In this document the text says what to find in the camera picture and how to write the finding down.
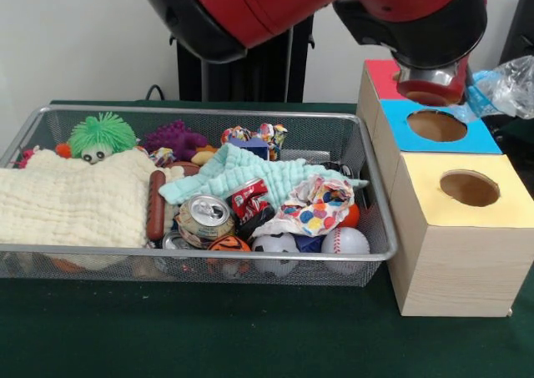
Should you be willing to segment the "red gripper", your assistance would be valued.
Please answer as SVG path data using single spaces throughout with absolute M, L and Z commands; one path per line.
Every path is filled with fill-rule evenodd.
M 449 106 L 459 103 L 465 91 L 465 84 L 453 80 L 449 85 L 425 80 L 399 81 L 396 85 L 399 94 L 425 106 Z

